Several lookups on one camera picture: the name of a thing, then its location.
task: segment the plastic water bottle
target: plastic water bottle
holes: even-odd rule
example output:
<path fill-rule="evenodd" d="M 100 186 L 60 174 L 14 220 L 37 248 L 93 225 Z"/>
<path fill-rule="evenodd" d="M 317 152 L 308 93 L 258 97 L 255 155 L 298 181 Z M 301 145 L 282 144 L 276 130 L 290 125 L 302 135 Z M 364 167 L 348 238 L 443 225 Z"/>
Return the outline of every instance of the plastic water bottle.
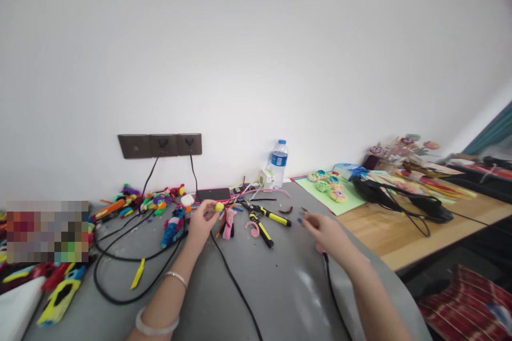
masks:
<path fill-rule="evenodd" d="M 274 173 L 276 182 L 274 189 L 279 189 L 283 185 L 284 168 L 288 160 L 288 148 L 286 147 L 286 140 L 279 140 L 272 151 L 270 164 L 268 165 L 269 171 Z"/>

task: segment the silver bangle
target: silver bangle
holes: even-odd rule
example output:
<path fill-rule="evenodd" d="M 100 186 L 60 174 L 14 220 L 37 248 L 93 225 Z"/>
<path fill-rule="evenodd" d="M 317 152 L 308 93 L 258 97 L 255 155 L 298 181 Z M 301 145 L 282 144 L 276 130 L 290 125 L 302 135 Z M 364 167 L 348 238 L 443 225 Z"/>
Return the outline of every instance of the silver bangle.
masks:
<path fill-rule="evenodd" d="M 142 313 L 144 312 L 144 309 L 146 309 L 146 307 L 143 307 L 141 310 L 139 310 L 139 313 L 137 313 L 137 318 L 135 319 L 135 327 L 138 329 L 139 332 L 148 337 L 165 336 L 166 334 L 173 332 L 178 326 L 178 323 L 180 322 L 180 317 L 178 316 L 175 323 L 169 326 L 168 328 L 159 329 L 149 327 L 142 322 L 141 317 Z"/>
<path fill-rule="evenodd" d="M 187 290 L 188 285 L 182 276 L 180 276 L 179 274 L 177 274 L 175 272 L 167 272 L 165 275 L 170 275 L 170 276 L 176 277 L 178 280 L 180 280 L 183 283 L 183 285 L 185 285 L 185 290 Z"/>

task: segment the pixelated area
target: pixelated area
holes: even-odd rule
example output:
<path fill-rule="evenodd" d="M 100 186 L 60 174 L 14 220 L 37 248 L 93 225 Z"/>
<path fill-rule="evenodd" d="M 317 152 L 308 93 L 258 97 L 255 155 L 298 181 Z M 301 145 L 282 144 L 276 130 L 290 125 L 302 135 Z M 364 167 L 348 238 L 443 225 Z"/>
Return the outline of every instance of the pixelated area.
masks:
<path fill-rule="evenodd" d="M 88 201 L 8 201 L 7 262 L 86 262 Z"/>

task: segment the black headphones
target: black headphones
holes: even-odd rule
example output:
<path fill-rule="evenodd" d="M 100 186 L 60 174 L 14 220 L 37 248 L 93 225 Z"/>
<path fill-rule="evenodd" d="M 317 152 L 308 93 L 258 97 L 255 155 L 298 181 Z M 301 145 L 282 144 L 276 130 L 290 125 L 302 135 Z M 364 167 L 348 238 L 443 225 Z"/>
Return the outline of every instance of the black headphones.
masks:
<path fill-rule="evenodd" d="M 412 219 L 411 221 L 416 225 L 418 230 L 427 237 L 430 237 L 430 230 L 424 219 L 438 224 L 444 224 L 453 219 L 453 214 L 441 205 L 441 201 L 433 196 L 409 193 L 396 186 L 381 184 L 373 180 L 361 180 L 359 175 L 354 175 L 352 177 L 352 184 L 354 185 L 357 194 L 365 201 L 379 204 L 385 209 L 403 212 L 409 217 L 409 219 L 411 219 L 411 216 L 419 218 L 427 228 L 427 233 L 423 232 Z M 387 194 L 383 189 L 394 190 L 395 192 L 406 196 L 409 198 L 411 203 L 423 210 L 427 215 L 419 215 L 404 209 L 396 202 L 391 193 Z"/>

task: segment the pliers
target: pliers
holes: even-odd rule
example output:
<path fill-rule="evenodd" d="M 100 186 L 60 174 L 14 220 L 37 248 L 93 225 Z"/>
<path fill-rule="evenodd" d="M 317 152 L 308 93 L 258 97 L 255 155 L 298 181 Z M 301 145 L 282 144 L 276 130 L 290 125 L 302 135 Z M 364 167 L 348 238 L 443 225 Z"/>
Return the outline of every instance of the pliers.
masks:
<path fill-rule="evenodd" d="M 263 208 L 259 205 L 251 204 L 251 202 L 248 201 L 246 197 L 244 197 L 243 201 L 238 200 L 238 202 L 240 204 L 242 204 L 242 206 L 245 209 L 247 209 L 247 211 L 249 212 L 249 219 L 260 228 L 260 234 L 263 237 L 265 244 L 267 244 L 267 246 L 270 249 L 272 249 L 274 247 L 274 242 L 270 238 L 270 235 L 268 234 L 268 232 L 263 227 L 263 224 L 261 224 L 260 217 L 267 216 L 268 218 L 271 218 L 272 220 L 277 221 L 279 224 L 283 224 L 288 227 L 292 226 L 292 222 L 290 220 L 288 220 L 287 218 L 276 215 L 275 213 L 272 213 L 271 211 L 266 210 L 265 208 Z"/>

